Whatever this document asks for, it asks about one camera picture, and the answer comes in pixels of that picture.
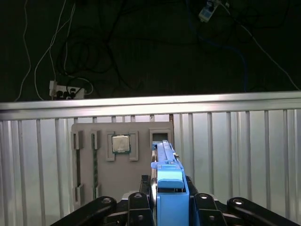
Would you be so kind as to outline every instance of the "metal bar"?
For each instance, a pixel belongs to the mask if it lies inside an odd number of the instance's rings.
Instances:
[[[285,217],[290,218],[290,190],[289,190],[289,165],[288,165],[288,118],[287,110],[283,111],[283,158],[284,158],[284,190],[285,190]]]
[[[38,167],[39,167],[39,186],[40,186],[40,205],[41,205],[41,225],[46,225],[45,215],[45,195],[44,195],[44,175],[43,175],[43,157],[41,142],[41,122],[37,120],[37,144],[38,144]]]
[[[138,97],[0,104],[2,120],[301,109],[299,93]]]
[[[24,170],[24,148],[23,148],[23,136],[22,136],[22,121],[18,121],[18,137],[19,137],[19,154],[20,154],[23,226],[27,226],[27,205],[26,205],[26,189],[25,189],[25,174],[24,174],[25,170]]]
[[[270,183],[270,160],[269,160],[269,112],[264,112],[265,123],[265,167],[266,167],[266,191],[267,209],[271,209],[271,183]]]
[[[19,103],[2,103],[0,110],[23,110],[45,108],[93,107],[93,106],[122,106],[122,105],[152,105],[152,104],[180,104],[199,102],[225,102],[225,101],[268,101],[301,99],[301,92],[267,92],[267,93],[240,93],[222,95],[194,95],[194,96],[169,96],[169,97],[131,97],[87,100],[62,100],[62,101],[34,101]]]
[[[232,174],[232,135],[231,135],[231,113],[227,112],[226,113],[226,130],[227,130],[227,135],[228,135],[228,163],[229,163],[229,168],[228,168],[228,175],[229,175],[229,197],[233,197],[233,174]]]
[[[58,199],[59,199],[59,210],[60,217],[64,216],[63,213],[63,188],[62,188],[62,168],[61,168],[61,155],[60,155],[60,122],[55,120],[55,144],[56,144],[56,162],[57,162],[57,185],[58,185]]]
[[[213,133],[212,133],[212,114],[208,113],[208,156],[209,156],[209,190],[214,194],[214,165],[213,165]]]

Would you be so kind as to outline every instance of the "metal bolt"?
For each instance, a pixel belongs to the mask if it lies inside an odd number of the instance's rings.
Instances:
[[[111,201],[112,201],[112,200],[109,199],[109,198],[104,198],[104,199],[102,200],[102,203],[107,204],[107,203],[110,203]]]
[[[205,194],[200,194],[199,196],[200,196],[202,199],[208,198],[208,195],[205,195]]]
[[[233,202],[237,205],[242,205],[244,202],[241,201],[240,199],[234,199]]]
[[[136,193],[134,196],[134,198],[141,198],[141,197],[142,197],[142,195],[140,193]]]

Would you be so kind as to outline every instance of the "cable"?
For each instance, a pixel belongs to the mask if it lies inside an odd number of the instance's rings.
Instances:
[[[50,56],[50,61],[51,61],[51,65],[52,65],[52,70],[53,70],[53,74],[55,76],[54,81],[56,81],[56,72],[55,72],[55,66],[53,64],[53,59],[52,59],[52,55],[51,55],[51,48],[52,48],[52,46],[53,46],[53,44],[55,42],[55,39],[56,39],[57,31],[58,31],[59,26],[60,26],[60,22],[61,22],[61,18],[62,18],[62,15],[63,15],[63,11],[64,11],[64,8],[65,8],[65,5],[66,5],[66,1],[64,1],[64,4],[63,4],[63,7],[62,7],[60,16],[58,18],[58,22],[57,22],[57,26],[56,26],[56,31],[55,31],[54,37],[51,40],[50,49],[49,49],[49,56]],[[71,19],[70,19],[70,22],[71,22],[71,20],[73,18],[73,14],[74,14],[74,10],[73,9],[75,9],[75,3],[73,4],[72,10],[71,10]]]
[[[23,80],[22,80],[19,95],[18,95],[18,97],[14,100],[14,102],[17,101],[17,100],[20,98],[21,93],[22,93],[22,89],[23,89],[23,84],[24,84],[26,78],[28,77],[30,71],[32,70],[32,63],[31,63],[31,60],[30,60],[30,56],[29,56],[29,52],[28,52],[28,48],[27,48],[27,44],[26,44],[26,39],[25,39],[26,32],[27,32],[27,27],[28,27],[27,11],[26,11],[26,5],[27,5],[27,2],[28,2],[28,0],[26,0],[25,3],[24,3],[25,28],[24,28],[24,32],[23,32],[23,43],[24,43],[24,47],[25,47],[25,50],[26,50],[26,54],[27,54],[27,59],[28,59],[28,63],[29,63],[29,68],[28,68],[28,71],[27,71],[26,75],[24,76],[24,78],[23,78]]]
[[[67,0],[64,0],[63,7],[62,7],[62,10],[61,10],[61,14],[60,14],[60,17],[59,17],[59,19],[58,19],[58,24],[60,23],[60,20],[61,20],[61,17],[62,17],[62,13],[63,13],[64,7],[65,7],[66,1],[67,1]],[[65,23],[62,25],[62,27],[61,27],[59,30],[57,30],[57,32],[54,34],[54,37],[52,38],[52,40],[55,40],[56,34],[57,34],[57,33],[58,33],[58,32],[66,25],[66,23],[67,23],[67,22],[65,22]],[[50,49],[51,49],[51,47],[52,47],[52,45],[53,45],[53,43],[54,43],[54,42],[52,42],[52,40],[51,40],[51,42],[50,42],[50,46],[48,47],[48,49],[46,50],[46,52],[43,54],[42,58],[38,61],[37,65],[36,65],[36,67],[35,67],[35,69],[34,69],[34,86],[35,86],[37,95],[38,95],[38,97],[39,97],[41,100],[44,100],[44,99],[39,95],[39,91],[38,91],[38,87],[37,87],[37,69],[38,69],[38,66],[40,65],[41,61],[44,59],[45,55],[47,54],[47,52],[50,51]]]
[[[234,48],[232,46],[221,46],[215,42],[212,42],[211,40],[208,40],[208,39],[204,39],[198,32],[197,30],[195,29],[195,27],[192,25],[192,21],[191,21],[191,13],[190,13],[190,7],[189,7],[189,0],[186,0],[186,7],[187,7],[187,11],[188,11],[188,22],[189,22],[189,26],[191,28],[191,30],[198,36],[198,38],[212,46],[215,46],[215,47],[218,47],[218,48],[224,48],[224,49],[229,49],[229,50],[232,50],[233,52],[237,53],[242,62],[243,62],[243,65],[244,65],[244,71],[245,71],[245,74],[244,74],[244,92],[247,91],[247,83],[248,83],[248,70],[247,70],[247,64],[246,64],[246,60],[244,58],[244,56],[242,55],[242,53],[237,49],[237,48]]]
[[[67,37],[68,37],[69,34],[70,34],[70,29],[71,29],[71,24],[72,24],[73,15],[74,15],[74,12],[75,12],[75,7],[76,7],[76,3],[74,3],[74,4],[73,4],[73,7],[72,7],[70,22],[69,22],[69,26],[68,26]],[[66,43],[66,55],[65,55],[64,65],[63,65],[65,71],[66,71],[67,57],[68,57],[68,43]],[[85,94],[86,96],[93,93],[94,86],[93,86],[93,84],[92,84],[89,80],[87,80],[87,79],[85,79],[85,78],[81,78],[81,77],[77,77],[77,79],[86,81],[86,82],[88,82],[88,83],[91,85],[91,91],[90,91],[89,93]]]
[[[220,4],[226,11],[228,14],[230,14],[229,10],[226,8],[226,6],[224,6],[223,4]],[[267,57],[282,71],[284,72],[284,74],[287,75],[288,79],[290,80],[290,82],[293,84],[293,86],[295,86],[295,88],[297,90],[300,90],[298,88],[298,86],[296,86],[296,84],[294,83],[294,81],[292,80],[292,78],[290,77],[290,75],[288,74],[288,72],[286,70],[284,70],[263,48],[262,46],[258,43],[258,41],[256,40],[256,38],[249,32],[248,29],[246,29],[246,27],[244,27],[242,24],[240,25],[254,40],[254,42],[256,43],[256,45],[261,49],[262,52],[265,53],[265,55],[267,55]]]
[[[155,3],[149,4],[149,5],[148,4],[139,5],[139,6],[135,6],[135,7],[123,10],[122,13],[121,13],[121,15],[124,16],[124,15],[130,14],[130,13],[134,13],[134,12],[137,12],[137,11],[139,11],[141,9],[148,8],[148,7],[155,7],[155,6],[174,4],[174,3],[181,3],[181,2],[182,2],[181,0],[159,1],[159,2],[155,2]]]

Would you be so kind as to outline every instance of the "black cable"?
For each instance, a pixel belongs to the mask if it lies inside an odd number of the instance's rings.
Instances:
[[[85,80],[87,80],[85,83],[84,83],[84,85],[82,85],[80,88],[79,88],[79,90],[77,90],[75,93],[74,93],[74,95],[72,96],[71,95],[71,93],[69,93],[69,91],[68,91],[68,86],[74,81],[74,80],[76,80],[76,79],[85,79]],[[68,95],[69,95],[69,97],[71,98],[71,99],[74,99],[74,97],[76,97],[76,95],[86,86],[86,85],[88,85],[88,84],[91,84],[92,86],[93,86],[93,90],[95,90],[96,91],[96,93],[97,93],[97,95],[99,96],[99,97],[101,97],[101,95],[100,95],[100,93],[98,92],[98,90],[96,89],[96,87],[95,87],[95,82],[92,82],[91,80],[89,80],[89,79],[87,79],[87,78],[85,78],[85,77],[81,77],[81,76],[75,76],[75,77],[73,77],[73,78],[71,78],[68,82],[67,82],[67,84],[66,84],[66,92],[68,93]]]
[[[128,1],[128,0],[122,0],[122,2],[121,2],[120,10],[119,10],[119,12],[117,13],[117,17],[116,17],[116,19],[115,19],[115,21],[114,21],[114,23],[113,23],[113,26],[112,26],[112,28],[111,28],[111,30],[110,30],[110,33],[109,33],[109,35],[108,35],[108,38],[107,38],[107,40],[106,40],[107,43],[109,43],[110,40],[111,40],[111,37],[112,37],[112,35],[113,35],[114,31],[115,31],[116,25],[117,25],[117,23],[119,22],[119,19],[120,19],[120,17],[121,17],[122,10],[123,10],[123,8],[127,5],[127,1]]]
[[[69,57],[66,65],[69,70],[64,69],[67,44]],[[102,74],[112,68],[112,61],[106,62],[108,59],[109,53],[101,35],[92,27],[82,26],[72,30],[61,46],[56,67],[62,75],[73,75],[82,71]]]
[[[110,33],[109,33],[109,35],[108,35],[108,37],[107,37],[107,39],[106,39],[105,46],[106,46],[107,52],[108,52],[108,54],[109,54],[109,56],[110,56],[110,59],[111,59],[111,62],[112,62],[112,66],[113,66],[113,68],[114,68],[114,70],[115,70],[115,72],[116,72],[116,74],[117,74],[118,81],[119,81],[119,86],[121,85],[121,82],[123,82],[129,89],[132,89],[132,90],[139,90],[139,89],[141,88],[141,85],[142,85],[141,82],[139,83],[139,85],[138,85],[137,88],[133,88],[133,87],[130,86],[130,85],[124,80],[124,78],[121,76],[121,74],[120,74],[120,72],[119,72],[118,65],[117,65],[116,60],[115,60],[115,58],[114,58],[113,51],[112,51],[112,49],[111,49],[111,47],[110,47],[110,41],[111,41],[112,35],[114,34],[114,30],[115,30],[115,28],[116,28],[116,26],[117,26],[117,23],[119,22],[119,19],[120,19],[120,17],[121,17],[122,10],[123,10],[124,7],[127,5],[127,1],[128,1],[128,0],[122,0],[122,2],[121,2],[121,6],[120,6],[120,9],[119,9],[119,12],[117,13],[116,19],[115,19],[115,21],[114,21],[114,23],[113,23],[113,26],[112,26],[112,28],[111,28],[111,30],[110,30]],[[101,17],[100,17],[100,16],[101,16],[101,15],[98,14],[99,23],[100,23],[100,25],[101,25]]]
[[[172,1],[159,1],[159,2],[155,2],[152,4],[143,4],[143,5],[139,5],[139,6],[134,6],[131,8],[127,8],[124,9],[121,13],[122,16],[127,15],[127,14],[131,14],[137,11],[140,11],[144,8],[148,8],[148,7],[156,7],[156,6],[161,6],[161,5],[169,5],[169,4],[175,4],[175,3],[181,3],[181,0],[172,0]]]

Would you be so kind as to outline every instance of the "corrugated metal panel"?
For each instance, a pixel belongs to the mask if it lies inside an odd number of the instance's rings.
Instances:
[[[88,118],[74,118],[79,115],[75,113],[69,115],[73,118],[0,121],[0,225],[49,225],[73,210],[73,123],[169,120],[174,122],[175,149],[199,191],[222,202],[242,196],[301,223],[301,105],[297,100],[284,101],[288,110],[272,103],[273,110],[250,107],[234,112],[248,105],[232,103],[221,111],[217,105],[223,103],[215,102],[212,109],[218,112],[210,111],[208,104],[199,113],[184,109],[171,115],[100,117],[97,109],[94,115],[86,110]]]

